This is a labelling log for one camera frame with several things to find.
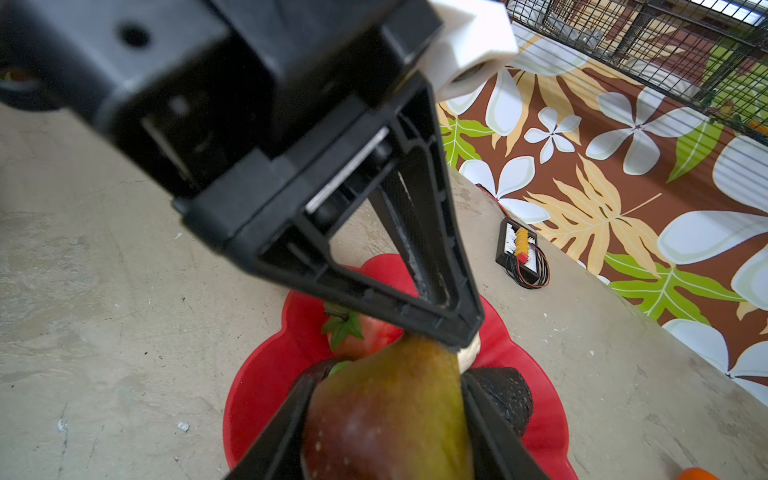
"floral wallpaper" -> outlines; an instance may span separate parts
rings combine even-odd
[[[768,147],[513,29],[437,106],[446,160],[768,405]]]

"red flower-shaped bowl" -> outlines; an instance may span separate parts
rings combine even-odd
[[[416,295],[399,255],[373,257],[359,271]],[[523,375],[534,403],[523,445],[552,480],[577,479],[567,457],[568,421],[552,382],[531,356],[512,342],[502,318],[485,298],[482,305],[485,322],[480,329],[481,348],[472,366],[510,366]],[[332,358],[328,340],[320,334],[325,321],[320,300],[291,291],[283,305],[283,328],[240,367],[224,409],[224,453],[230,468],[243,458],[283,404],[291,382],[307,367]]]

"gray floor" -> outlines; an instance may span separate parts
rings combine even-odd
[[[493,262],[497,207],[455,180],[478,288],[560,392],[581,478],[768,478],[765,406],[550,245],[552,284],[517,287]],[[70,114],[0,107],[1,479],[227,471],[227,392],[286,290],[208,252],[169,201]],[[339,261],[392,251],[374,219],[336,236]]]

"screw hole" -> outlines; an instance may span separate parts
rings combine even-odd
[[[123,42],[133,48],[144,48],[149,45],[149,32],[134,23],[122,25],[118,29]]]

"wire cage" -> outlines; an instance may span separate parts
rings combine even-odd
[[[768,0],[508,0],[507,11],[768,144]]]

